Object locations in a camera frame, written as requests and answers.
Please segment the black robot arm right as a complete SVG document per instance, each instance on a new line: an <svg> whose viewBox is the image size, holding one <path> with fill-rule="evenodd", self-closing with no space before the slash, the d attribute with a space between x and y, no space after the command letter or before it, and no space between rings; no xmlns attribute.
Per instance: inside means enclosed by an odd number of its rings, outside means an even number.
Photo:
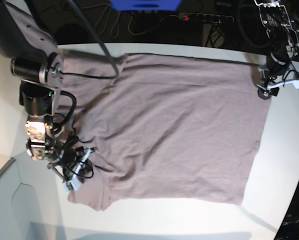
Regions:
<svg viewBox="0 0 299 240"><path fill-rule="evenodd" d="M76 97L61 89L63 57L56 50L33 45L12 17L7 4L0 0L0 54L11 60L11 73L20 78L19 104L28 117L25 131L26 150L34 161L46 160L70 189L77 189L94 175L89 156L95 148L76 147L79 137L71 135L66 142L58 140L71 119Z"/></svg>

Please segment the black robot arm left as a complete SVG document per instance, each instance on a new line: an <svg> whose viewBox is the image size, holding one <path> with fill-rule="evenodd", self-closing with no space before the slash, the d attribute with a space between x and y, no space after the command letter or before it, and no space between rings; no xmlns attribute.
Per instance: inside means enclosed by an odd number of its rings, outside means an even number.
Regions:
<svg viewBox="0 0 299 240"><path fill-rule="evenodd" d="M245 32L242 11L249 7L257 9L259 22L266 31L267 42L257 44ZM254 0L245 4L244 0L240 0L236 20L243 38L251 46L258 49L270 48L265 63L258 67L258 96L263 100L276 97L280 87L288 84L299 89L299 71L293 64L299 55L299 25L289 16L285 1Z"/></svg>

